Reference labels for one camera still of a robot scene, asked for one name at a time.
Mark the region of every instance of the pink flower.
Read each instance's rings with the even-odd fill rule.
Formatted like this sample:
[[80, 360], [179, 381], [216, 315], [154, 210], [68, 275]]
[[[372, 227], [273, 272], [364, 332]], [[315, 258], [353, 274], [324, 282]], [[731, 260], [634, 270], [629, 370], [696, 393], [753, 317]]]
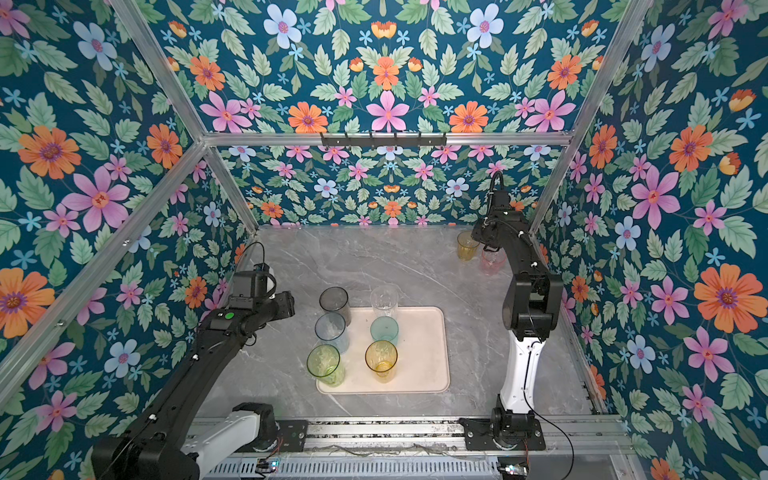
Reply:
[[352, 88], [347, 88], [345, 90], [344, 87], [339, 87], [339, 91], [333, 94], [333, 96], [339, 100], [340, 107], [346, 105], [347, 107], [352, 108], [352, 102], [357, 101], [357, 97], [352, 94]]
[[589, 215], [587, 215], [587, 218], [584, 219], [584, 222], [585, 222], [584, 229], [587, 231], [587, 233], [589, 233], [590, 235], [594, 235], [594, 233], [598, 231], [598, 229], [600, 228], [598, 226], [599, 219], [600, 217], [596, 216], [592, 212], [590, 212]]
[[529, 127], [538, 125], [536, 131], [548, 131], [552, 126], [552, 130], [562, 130], [565, 128], [565, 121], [560, 118], [562, 115], [570, 114], [575, 108], [576, 104], [565, 104], [565, 90], [560, 90], [552, 97], [552, 103], [549, 103], [544, 98], [536, 99], [536, 111], [538, 114], [531, 115], [531, 117], [525, 121], [525, 124]]
[[664, 278], [662, 285], [664, 286], [663, 290], [658, 285], [650, 286], [650, 291], [657, 298], [661, 299], [655, 300], [654, 303], [650, 306], [650, 309], [654, 312], [660, 312], [663, 310], [664, 319], [667, 321], [667, 325], [672, 325], [672, 323], [674, 323], [675, 313], [682, 318], [688, 318], [688, 316], [690, 316], [688, 314], [688, 309], [685, 307], [685, 305], [680, 303], [688, 297], [688, 289], [680, 286], [672, 290], [672, 279], [668, 276]]
[[733, 369], [733, 365], [728, 359], [718, 355], [719, 353], [725, 353], [728, 350], [728, 341], [725, 339], [715, 339], [710, 343], [710, 334], [700, 326], [696, 330], [697, 342], [691, 337], [687, 337], [683, 341], [685, 346], [689, 350], [695, 352], [688, 357], [688, 365], [695, 369], [704, 365], [704, 373], [707, 374], [707, 378], [714, 382], [717, 380], [717, 370], [720, 369], [725, 373], [733, 373], [736, 370]]
[[209, 92], [208, 100], [213, 105], [202, 104], [200, 109], [211, 117], [216, 117], [214, 120], [214, 130], [225, 131], [229, 128], [230, 132], [239, 134], [242, 132], [240, 127], [250, 127], [253, 125], [250, 120], [245, 118], [240, 113], [240, 102], [237, 100], [227, 101], [227, 106], [224, 106], [224, 101], [218, 94]]
[[461, 148], [458, 145], [445, 145], [432, 152], [432, 158], [439, 158], [440, 164], [445, 164], [449, 159], [456, 160], [458, 155], [456, 152]]
[[254, 118], [261, 118], [261, 105], [254, 104], [250, 98], [248, 100], [240, 100], [240, 113], [248, 114], [248, 118], [253, 120]]
[[377, 104], [366, 106], [368, 113], [378, 117], [371, 124], [371, 130], [379, 131], [383, 130], [384, 127], [386, 127], [387, 132], [391, 132], [393, 127], [395, 130], [405, 130], [406, 123], [400, 117], [408, 113], [408, 105], [395, 105], [395, 95], [389, 90], [384, 90], [381, 102], [381, 106]]
[[647, 187], [641, 184], [632, 186], [632, 195], [638, 200], [642, 200], [635, 205], [632, 218], [643, 218], [648, 213], [648, 224], [650, 228], [656, 230], [661, 223], [659, 208], [668, 214], [677, 212], [680, 209], [677, 198], [664, 194], [675, 188], [679, 176], [679, 173], [672, 172], [664, 175], [664, 178], [659, 182], [659, 170], [651, 165], [645, 177]]
[[701, 207], [694, 210], [694, 213], [699, 217], [694, 221], [694, 227], [704, 228], [704, 234], [709, 236], [712, 233], [712, 227], [718, 230], [725, 227], [725, 223], [720, 219], [725, 215], [727, 208], [719, 207], [715, 208], [714, 200], [707, 202], [707, 209]]
[[497, 161], [496, 163], [491, 162], [488, 164], [488, 175], [493, 176], [496, 172], [502, 172], [504, 171], [506, 167], [502, 164], [502, 161]]
[[354, 178], [355, 180], [368, 178], [368, 174], [366, 173], [367, 171], [368, 169], [362, 166], [358, 161], [354, 167], [349, 168], [349, 178]]
[[342, 158], [349, 158], [349, 152], [344, 151], [344, 147], [320, 147], [320, 151], [324, 151], [323, 160], [333, 160], [336, 165], [341, 164]]
[[88, 209], [83, 217], [85, 231], [93, 232], [101, 227], [101, 218], [112, 228], [118, 228], [128, 218], [128, 210], [117, 203], [117, 200], [125, 200], [131, 190], [125, 185], [109, 187], [109, 172], [106, 168], [99, 167], [94, 174], [93, 183], [82, 174], [74, 174], [74, 184], [82, 190], [82, 194], [69, 194], [61, 201], [65, 207], [81, 211]]
[[522, 116], [523, 118], [528, 118], [528, 114], [532, 114], [536, 111], [535, 101], [528, 100], [528, 97], [523, 97], [523, 101], [519, 104], [515, 104], [515, 108], [517, 109], [515, 112], [516, 117]]
[[730, 31], [733, 30], [733, 22], [741, 19], [750, 10], [750, 7], [743, 3], [743, 0], [723, 0], [721, 4], [723, 11], [713, 13], [707, 20], [710, 25], [714, 25], [714, 28], [710, 30], [710, 40], [717, 37], [718, 33], [722, 33], [723, 37], [730, 35]]
[[576, 307], [576, 299], [569, 298], [568, 291], [565, 288], [563, 289], [562, 303], [563, 307], [565, 308], [565, 313], [568, 315], [568, 319], [571, 321], [571, 323], [576, 323], [576, 314], [574, 313], [574, 308]]
[[51, 405], [41, 405], [35, 410], [42, 417], [38, 423], [37, 433], [42, 432], [49, 425], [53, 432], [61, 430], [64, 419], [68, 419], [78, 412], [77, 407], [70, 406], [77, 397], [77, 393], [70, 393], [67, 398], [64, 398], [64, 393], [61, 390], [56, 390], [56, 393], [51, 397]]
[[14, 30], [24, 38], [29, 38], [29, 32], [22, 23], [29, 23], [29, 16], [21, 10], [12, 10], [12, 0], [0, 0], [0, 33], [11, 35]]
[[125, 283], [120, 285], [120, 291], [122, 293], [118, 295], [116, 300], [122, 302], [123, 308], [128, 310], [131, 308], [131, 304], [139, 304], [139, 295], [141, 295], [141, 292], [144, 292], [144, 289], [139, 288], [136, 282], [131, 282], [130, 285], [126, 285]]
[[197, 162], [197, 165], [194, 166], [194, 170], [192, 170], [192, 180], [194, 183], [198, 183], [201, 179], [205, 180], [208, 178], [208, 176], [205, 173], [205, 167], [207, 167], [208, 164], [205, 163], [205, 160], [201, 160]]
[[187, 226], [189, 219], [184, 218], [182, 213], [171, 215], [170, 220], [173, 222], [173, 224], [170, 226], [170, 231], [175, 232], [179, 237], [189, 231], [189, 227]]
[[576, 183], [581, 181], [581, 175], [587, 173], [587, 167], [584, 165], [587, 162], [587, 154], [578, 154], [571, 160], [571, 180], [576, 180]]
[[605, 185], [603, 183], [603, 174], [598, 174], [596, 177], [594, 174], [589, 174], [589, 183], [584, 185], [584, 191], [587, 192], [587, 202], [598, 203], [600, 201], [600, 194], [605, 192]]
[[645, 180], [645, 171], [650, 168], [650, 162], [647, 161], [647, 159], [647, 155], [643, 154], [642, 157], [635, 157], [634, 160], [632, 160], [633, 165], [632, 168], [629, 169], [629, 173], [634, 175], [632, 180], [637, 181], [638, 178]]
[[435, 91], [435, 87], [429, 87], [429, 90], [422, 88], [422, 96], [419, 97], [419, 101], [424, 102], [424, 108], [427, 108], [429, 105], [437, 105], [438, 98], [440, 98], [440, 94]]
[[112, 172], [110, 174], [112, 180], [117, 180], [119, 178], [121, 182], [125, 182], [128, 180], [126, 175], [134, 173], [133, 170], [125, 166], [125, 157], [117, 158], [114, 155], [110, 155], [109, 162], [110, 163], [108, 164], [104, 164], [104, 168]]
[[643, 296], [638, 292], [640, 282], [633, 283], [627, 278], [624, 280], [624, 285], [626, 286], [619, 289], [624, 294], [624, 303], [628, 303], [634, 308], [637, 306], [637, 301], [643, 299]]
[[74, 221], [78, 217], [78, 212], [67, 212], [67, 208], [62, 204], [56, 206], [55, 212], [48, 210], [43, 212], [43, 215], [50, 220], [45, 226], [49, 232], [58, 230], [62, 237], [67, 238], [69, 230], [80, 230], [80, 224]]
[[81, 325], [85, 325], [88, 320], [91, 318], [91, 314], [95, 313], [97, 315], [100, 315], [104, 313], [104, 304], [102, 302], [97, 302], [97, 300], [101, 300], [104, 298], [104, 295], [107, 294], [107, 289], [100, 286], [96, 289], [94, 294], [91, 296], [91, 299], [88, 301], [88, 305], [84, 306], [80, 312], [78, 312], [78, 323]]
[[67, 363], [59, 359], [72, 353], [73, 349], [74, 343], [66, 342], [46, 353], [29, 377], [29, 388], [33, 390], [38, 389], [45, 382], [48, 372], [51, 372], [51, 375], [64, 375], [67, 372]]
[[184, 195], [190, 188], [186, 184], [180, 184], [179, 187], [170, 195], [170, 204], [175, 205], [176, 202], [185, 204], [187, 197]]
[[416, 178], [419, 178], [421, 180], [426, 180], [427, 178], [434, 175], [432, 172], [432, 165], [427, 166], [424, 162], [422, 162], [421, 165], [413, 169], [416, 172]]
[[486, 157], [493, 156], [491, 145], [470, 145], [470, 148], [469, 156], [477, 157], [478, 161], [483, 161]]
[[687, 399], [683, 400], [683, 407], [694, 411], [694, 418], [697, 422], [701, 423], [701, 419], [707, 419], [709, 422], [714, 422], [715, 415], [710, 412], [710, 407], [714, 406], [715, 401], [710, 397], [702, 397], [701, 387], [694, 385], [693, 391], [688, 387], [683, 387], [683, 393]]
[[288, 151], [286, 152], [286, 155], [288, 158], [294, 158], [296, 157], [296, 161], [298, 161], [300, 164], [304, 163], [305, 158], [312, 158], [312, 154], [309, 152], [310, 146], [309, 145], [300, 145], [296, 147], [286, 147]]

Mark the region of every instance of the wall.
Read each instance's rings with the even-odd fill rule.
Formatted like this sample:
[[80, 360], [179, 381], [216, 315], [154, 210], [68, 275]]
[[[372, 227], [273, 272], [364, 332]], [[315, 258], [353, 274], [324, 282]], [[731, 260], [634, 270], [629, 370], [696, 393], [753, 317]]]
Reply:
[[765, 478], [768, 4], [658, 10], [542, 243], [650, 477]]

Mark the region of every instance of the floral wallpaper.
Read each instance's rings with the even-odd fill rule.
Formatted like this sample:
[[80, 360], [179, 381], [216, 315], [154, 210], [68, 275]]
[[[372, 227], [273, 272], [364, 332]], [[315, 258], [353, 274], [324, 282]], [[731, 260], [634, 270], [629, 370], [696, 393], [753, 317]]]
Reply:
[[160, 391], [222, 300], [246, 236], [201, 161], [0, 411], [0, 478], [93, 479], [92, 445]]
[[766, 13], [652, 9], [540, 232], [654, 480], [768, 476]]
[[190, 140], [101, 2], [0, 2], [0, 112], [2, 359]]

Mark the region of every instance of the light blue flower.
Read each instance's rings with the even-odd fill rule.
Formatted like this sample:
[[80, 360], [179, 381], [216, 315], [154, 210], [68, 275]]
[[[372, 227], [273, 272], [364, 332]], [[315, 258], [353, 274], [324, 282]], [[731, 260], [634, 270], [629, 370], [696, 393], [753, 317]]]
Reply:
[[410, 40], [411, 38], [408, 36], [408, 30], [405, 31], [398, 31], [397, 32], [397, 42], [399, 42], [403, 47], [406, 46], [406, 42]]
[[743, 130], [745, 127], [749, 128], [755, 128], [755, 120], [762, 117], [763, 114], [755, 114], [752, 115], [752, 108], [747, 108], [746, 112], [744, 112], [743, 118], [737, 118], [736, 123], [741, 124], [739, 127], [739, 130]]
[[16, 256], [16, 260], [11, 262], [11, 266], [21, 265], [22, 270], [26, 270], [30, 263], [37, 263], [38, 261], [32, 258], [35, 255], [34, 250], [29, 250], [27, 253], [23, 253], [21, 250], [13, 250], [13, 254]]
[[27, 212], [27, 217], [18, 219], [18, 222], [21, 225], [26, 225], [27, 231], [31, 232], [33, 228], [40, 228], [40, 220], [42, 217], [33, 217], [32, 212]]

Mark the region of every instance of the blue flower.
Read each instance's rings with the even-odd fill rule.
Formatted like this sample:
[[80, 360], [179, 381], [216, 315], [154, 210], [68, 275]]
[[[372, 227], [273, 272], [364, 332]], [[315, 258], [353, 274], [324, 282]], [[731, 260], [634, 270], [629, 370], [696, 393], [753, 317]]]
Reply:
[[714, 263], [716, 266], [720, 266], [720, 262], [725, 260], [725, 255], [720, 255], [717, 247], [712, 249], [712, 253], [706, 252], [704, 256], [709, 259], [707, 260], [707, 265], [712, 265]]
[[32, 258], [35, 255], [34, 250], [29, 250], [27, 253], [23, 253], [21, 250], [13, 250], [13, 254], [16, 256], [16, 260], [11, 262], [11, 266], [21, 265], [22, 270], [26, 270], [30, 263], [37, 263], [38, 261]]
[[406, 46], [406, 42], [410, 40], [411, 38], [408, 36], [408, 30], [405, 31], [398, 31], [397, 32], [397, 42], [399, 42], [403, 47]]
[[459, 23], [458, 20], [456, 20], [455, 24], [456, 24], [456, 30], [460, 31], [461, 33], [466, 33], [467, 30], [469, 30], [472, 27], [472, 25], [467, 23], [466, 17], [464, 17], [461, 23]]
[[83, 356], [80, 355], [77, 360], [72, 360], [69, 366], [72, 367], [72, 373], [82, 372], [83, 366], [88, 363], [87, 360], [83, 360]]
[[26, 225], [27, 231], [31, 232], [33, 228], [40, 228], [40, 220], [42, 220], [42, 218], [43, 217], [33, 217], [32, 212], [27, 212], [27, 217], [18, 219], [18, 222], [21, 225]]
[[741, 124], [739, 130], [743, 130], [745, 127], [755, 128], [755, 120], [762, 117], [763, 114], [752, 115], [752, 108], [747, 108], [743, 118], [737, 118], [736, 123]]
[[6, 103], [13, 103], [16, 108], [20, 108], [21, 104], [26, 103], [26, 99], [19, 97], [19, 95], [22, 94], [22, 91], [18, 88], [16, 88], [14, 91], [10, 91], [7, 87], [3, 87], [2, 90], [6, 95], [8, 95], [8, 97], [3, 99]]

